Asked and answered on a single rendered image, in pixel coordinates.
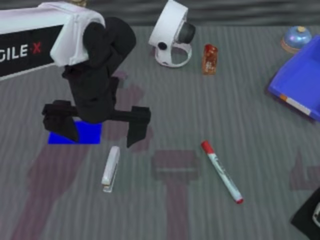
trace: dark background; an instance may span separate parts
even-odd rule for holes
[[[2,0],[1,9],[34,7],[40,0]],[[87,7],[105,16],[120,17],[132,25],[151,25],[166,0],[88,0]],[[180,0],[189,8],[189,20],[210,25],[316,25],[318,0]]]

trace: logo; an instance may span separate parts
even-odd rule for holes
[[[41,53],[41,42],[34,42],[31,47],[28,44],[20,45],[19,47],[8,47],[0,49],[0,63],[27,57],[29,52],[36,55]]]

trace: label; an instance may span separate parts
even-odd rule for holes
[[[0,79],[52,64],[54,61],[50,51],[62,27],[59,25],[0,35]]]

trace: white pen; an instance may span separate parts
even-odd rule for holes
[[[201,147],[203,148],[205,153],[208,155],[215,170],[218,172],[224,185],[229,190],[229,193],[231,194],[232,198],[235,200],[235,202],[237,204],[242,204],[244,202],[244,199],[241,196],[241,193],[239,192],[238,188],[236,187],[236,185],[232,181],[229,174],[226,172],[225,168],[220,163],[220,161],[219,161],[214,149],[211,147],[210,143],[206,140],[201,143]]]

